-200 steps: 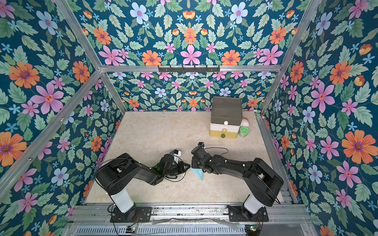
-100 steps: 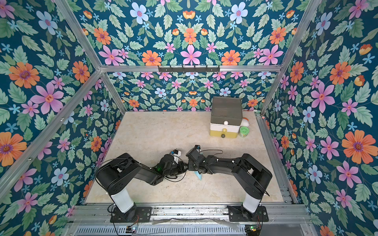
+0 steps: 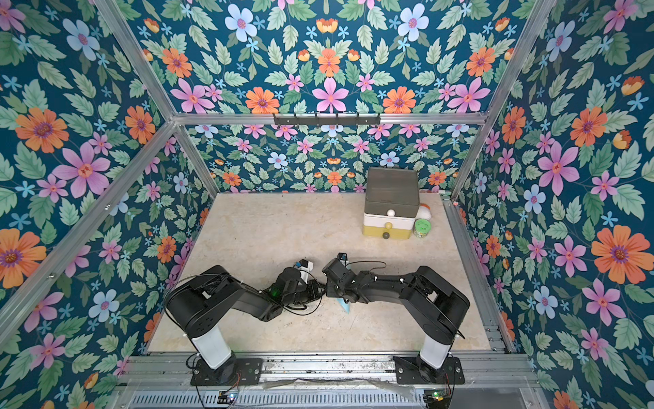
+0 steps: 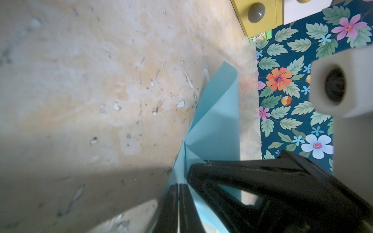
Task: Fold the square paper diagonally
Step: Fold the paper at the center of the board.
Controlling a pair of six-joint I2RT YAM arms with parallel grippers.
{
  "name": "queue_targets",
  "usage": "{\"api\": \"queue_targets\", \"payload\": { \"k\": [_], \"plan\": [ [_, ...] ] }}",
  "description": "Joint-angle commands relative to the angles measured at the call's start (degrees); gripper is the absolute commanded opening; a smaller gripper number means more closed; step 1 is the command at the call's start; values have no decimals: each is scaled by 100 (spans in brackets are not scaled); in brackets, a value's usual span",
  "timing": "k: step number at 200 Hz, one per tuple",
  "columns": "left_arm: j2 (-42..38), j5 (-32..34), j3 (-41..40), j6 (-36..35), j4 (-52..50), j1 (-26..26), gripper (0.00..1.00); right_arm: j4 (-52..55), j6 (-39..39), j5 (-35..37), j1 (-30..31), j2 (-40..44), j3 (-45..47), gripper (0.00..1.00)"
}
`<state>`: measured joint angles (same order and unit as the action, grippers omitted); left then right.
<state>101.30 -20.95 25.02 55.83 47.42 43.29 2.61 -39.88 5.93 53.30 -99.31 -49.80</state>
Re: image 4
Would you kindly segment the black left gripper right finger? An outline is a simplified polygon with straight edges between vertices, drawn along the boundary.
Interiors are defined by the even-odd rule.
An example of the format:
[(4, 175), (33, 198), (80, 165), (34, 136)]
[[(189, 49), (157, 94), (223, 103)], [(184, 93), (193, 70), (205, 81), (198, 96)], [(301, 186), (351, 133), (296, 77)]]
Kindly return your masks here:
[(231, 233), (370, 233), (373, 208), (311, 160), (210, 161), (187, 182)]

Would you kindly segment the light blue square paper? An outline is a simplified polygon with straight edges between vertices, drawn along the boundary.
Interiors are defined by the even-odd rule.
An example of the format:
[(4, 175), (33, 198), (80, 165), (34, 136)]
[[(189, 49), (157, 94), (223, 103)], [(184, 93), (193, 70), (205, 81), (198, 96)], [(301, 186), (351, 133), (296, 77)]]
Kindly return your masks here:
[(244, 231), (246, 209), (233, 181), (240, 162), (238, 73), (222, 63), (207, 84), (168, 181), (187, 184), (203, 222), (222, 233)]

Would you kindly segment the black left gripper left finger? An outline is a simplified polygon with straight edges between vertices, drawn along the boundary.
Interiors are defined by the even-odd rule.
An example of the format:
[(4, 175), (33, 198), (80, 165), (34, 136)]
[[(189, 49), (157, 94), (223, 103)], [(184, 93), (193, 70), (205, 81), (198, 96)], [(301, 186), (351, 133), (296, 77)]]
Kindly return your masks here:
[(154, 233), (204, 233), (187, 184), (170, 186)]

